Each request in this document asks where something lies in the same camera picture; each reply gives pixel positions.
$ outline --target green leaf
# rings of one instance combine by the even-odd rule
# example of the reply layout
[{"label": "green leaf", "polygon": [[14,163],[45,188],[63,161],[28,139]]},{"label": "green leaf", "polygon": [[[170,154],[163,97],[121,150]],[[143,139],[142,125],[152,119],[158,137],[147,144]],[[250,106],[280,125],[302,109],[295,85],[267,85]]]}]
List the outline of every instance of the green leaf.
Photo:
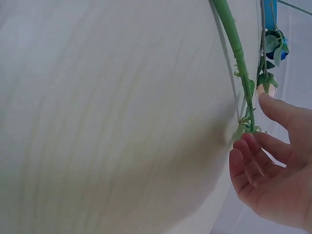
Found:
[{"label": "green leaf", "polygon": [[270,89],[270,83],[266,80],[265,82],[262,83],[263,88],[264,88],[264,92],[266,94],[269,94],[269,89]]},{"label": "green leaf", "polygon": [[249,79],[249,88],[252,97],[254,96],[254,87],[255,87],[254,81],[252,79]]},{"label": "green leaf", "polygon": [[272,52],[278,47],[278,38],[273,35],[268,35],[265,37],[265,53]]},{"label": "green leaf", "polygon": [[234,72],[234,76],[240,77],[240,73],[239,72]]},{"label": "green leaf", "polygon": [[239,140],[244,132],[244,127],[240,124],[238,129],[234,132],[232,136],[232,141]]},{"label": "green leaf", "polygon": [[278,88],[278,83],[274,79],[274,75],[270,72],[268,72],[268,82],[272,84],[275,88]]},{"label": "green leaf", "polygon": [[281,49],[282,49],[283,51],[285,51],[287,54],[289,54],[289,49],[288,49],[288,47],[287,47],[286,44],[282,44]]},{"label": "green leaf", "polygon": [[271,68],[274,68],[274,67],[275,67],[275,65],[267,60],[267,69],[271,69]]},{"label": "green leaf", "polygon": [[274,52],[274,62],[277,67],[279,67],[281,63],[281,55],[282,55],[281,47],[278,47]]},{"label": "green leaf", "polygon": [[260,74],[258,77],[257,87],[259,85],[263,85],[263,89],[266,94],[269,93],[270,82],[269,82],[269,78],[266,78],[264,73]]},{"label": "green leaf", "polygon": [[264,58],[263,58],[263,56],[261,56],[258,71],[257,71],[257,76],[260,74],[261,70],[263,69],[263,66],[264,66]]},{"label": "green leaf", "polygon": [[281,30],[279,30],[279,33],[282,35],[282,39],[284,39],[285,36],[284,36],[283,32]]},{"label": "green leaf", "polygon": [[256,126],[256,127],[255,127],[255,132],[256,132],[256,133],[261,133],[261,131],[262,131],[262,130],[261,130],[261,128],[260,128],[259,126]]},{"label": "green leaf", "polygon": [[275,88],[278,88],[278,84],[276,83],[276,80],[274,79],[274,75],[270,72],[268,72],[268,77],[266,78],[264,73],[260,74],[258,77],[258,83],[257,87],[259,85],[263,85],[263,89],[265,93],[269,93],[270,85],[273,85]]}]

